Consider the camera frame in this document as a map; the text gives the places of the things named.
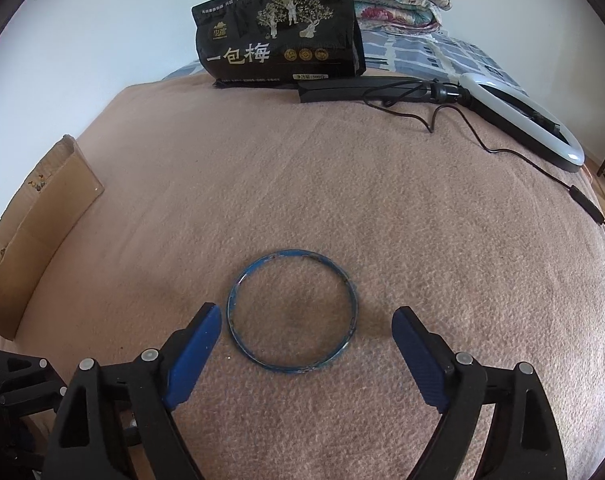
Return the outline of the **blue checkered bed sheet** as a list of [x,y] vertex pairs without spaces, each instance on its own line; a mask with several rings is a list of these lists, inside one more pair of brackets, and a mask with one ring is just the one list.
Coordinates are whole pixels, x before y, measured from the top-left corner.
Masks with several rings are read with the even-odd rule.
[[208,74],[222,87],[291,87],[314,79],[377,73],[456,82],[465,73],[489,76],[518,90],[519,84],[479,47],[442,32],[409,36],[348,25],[283,29],[275,39],[254,36],[205,40],[204,57],[166,78]]

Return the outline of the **black snack bag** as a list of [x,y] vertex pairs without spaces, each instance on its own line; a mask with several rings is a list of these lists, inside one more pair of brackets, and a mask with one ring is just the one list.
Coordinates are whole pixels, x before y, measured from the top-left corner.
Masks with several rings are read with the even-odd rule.
[[353,0],[210,0],[192,7],[196,52],[223,87],[279,87],[366,70]]

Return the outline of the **dark blue bangle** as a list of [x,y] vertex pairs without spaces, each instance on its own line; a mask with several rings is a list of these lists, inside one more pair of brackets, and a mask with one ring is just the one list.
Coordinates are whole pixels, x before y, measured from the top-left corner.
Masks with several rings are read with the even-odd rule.
[[[322,359],[319,359],[311,364],[304,364],[299,366],[290,366],[290,365],[278,365],[274,363],[269,363],[267,361],[263,361],[255,355],[255,352],[250,350],[246,344],[244,343],[242,337],[240,337],[240,333],[237,332],[234,321],[235,309],[237,307],[238,295],[240,294],[240,286],[244,284],[244,281],[247,281],[248,278],[252,276],[252,274],[256,273],[260,268],[265,266],[266,264],[273,262],[278,259],[284,258],[302,258],[309,259],[315,261],[316,263],[322,264],[325,268],[331,270],[334,274],[337,275],[337,278],[345,285],[345,289],[347,289],[349,304],[350,304],[350,321],[347,333],[342,337],[342,340],[339,342],[339,345],[335,347],[333,350],[327,353],[326,356],[323,356]],[[345,349],[348,348],[355,332],[357,331],[357,321],[359,321],[360,314],[360,301],[357,296],[357,289],[355,289],[353,281],[349,278],[349,275],[345,270],[342,269],[336,262],[319,254],[318,252],[311,252],[311,250],[301,249],[301,248],[288,248],[288,249],[280,249],[276,252],[270,252],[270,254],[261,256],[252,263],[249,263],[248,266],[237,276],[237,279],[233,283],[229,293],[228,298],[226,298],[225,302],[225,318],[226,318],[226,326],[228,326],[229,334],[232,338],[232,341],[235,344],[237,350],[250,362],[260,366],[263,370],[268,370],[269,372],[283,374],[283,375],[301,375],[307,374],[310,372],[315,372],[316,370],[322,370],[322,368],[327,367],[327,365],[333,363],[339,356],[345,352]]]

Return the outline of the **open cardboard box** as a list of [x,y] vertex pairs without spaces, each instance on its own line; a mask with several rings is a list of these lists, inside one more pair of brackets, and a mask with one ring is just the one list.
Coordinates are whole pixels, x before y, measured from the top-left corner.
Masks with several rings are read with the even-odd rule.
[[104,192],[73,136],[30,171],[0,219],[0,336],[15,338],[26,307],[69,232]]

